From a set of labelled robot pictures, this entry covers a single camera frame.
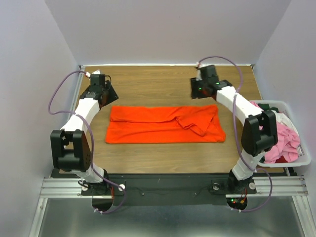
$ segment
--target pink cloth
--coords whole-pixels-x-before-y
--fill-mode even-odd
[[[275,163],[277,159],[284,156],[287,162],[293,162],[298,158],[297,148],[301,143],[298,134],[291,128],[276,122],[277,144],[265,154],[265,163]]]

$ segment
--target gray floor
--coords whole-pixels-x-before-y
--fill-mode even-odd
[[[265,198],[249,198],[249,208]],[[283,237],[304,236],[292,197],[273,197],[259,211],[235,213],[223,206],[124,207],[93,213],[88,199],[51,199],[41,237]]]

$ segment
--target orange cloth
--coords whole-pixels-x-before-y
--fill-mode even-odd
[[[216,105],[178,107],[112,106],[105,142],[224,142]]]

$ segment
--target plastic basket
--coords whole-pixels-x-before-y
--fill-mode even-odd
[[[292,113],[290,108],[286,103],[283,101],[278,100],[253,100],[257,104],[269,104],[270,107],[277,107],[279,112],[284,113],[289,119],[292,117]],[[299,145],[298,149],[298,159],[294,162],[290,163],[273,163],[273,164],[267,164],[267,163],[261,163],[259,162],[259,165],[262,167],[298,167],[302,165],[308,165],[311,163],[311,158],[308,156],[307,152],[304,150],[304,144]]]

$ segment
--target wall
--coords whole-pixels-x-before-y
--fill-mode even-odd
[[[52,170],[49,136],[65,116],[47,103],[62,77],[77,69],[43,0],[0,1],[0,236],[28,236],[44,176]],[[75,78],[54,108],[69,108]]]
[[[293,0],[254,67],[264,99],[283,100],[294,112],[294,123],[312,163],[301,167],[316,219],[316,1]]]
[[[290,0],[45,0],[79,64],[257,62]],[[213,60],[213,63],[226,63]]]

